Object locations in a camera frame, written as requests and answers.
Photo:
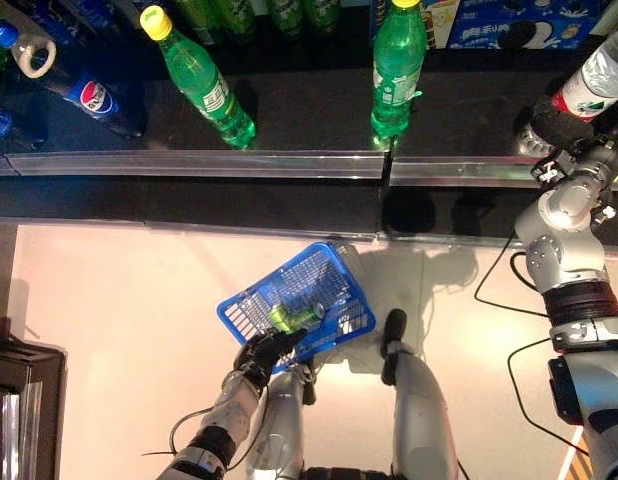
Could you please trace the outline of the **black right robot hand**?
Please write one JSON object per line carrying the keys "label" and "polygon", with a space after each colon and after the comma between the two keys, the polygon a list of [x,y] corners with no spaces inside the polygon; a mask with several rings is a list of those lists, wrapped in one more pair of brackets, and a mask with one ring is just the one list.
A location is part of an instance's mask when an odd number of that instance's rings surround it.
{"label": "black right robot hand", "polygon": [[591,122],[560,111],[549,96],[541,95],[532,107],[523,108],[514,127],[514,145],[524,157],[545,158],[554,150],[618,136],[618,102]]}

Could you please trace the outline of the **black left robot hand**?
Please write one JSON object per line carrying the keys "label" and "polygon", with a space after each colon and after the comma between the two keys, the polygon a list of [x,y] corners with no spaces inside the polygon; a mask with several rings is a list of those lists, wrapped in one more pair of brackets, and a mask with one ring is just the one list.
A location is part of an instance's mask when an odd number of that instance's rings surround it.
{"label": "black left robot hand", "polygon": [[304,328],[291,333],[269,328],[258,333],[241,347],[234,360],[233,370],[241,373],[261,395],[269,383],[275,365],[289,354],[307,333]]}

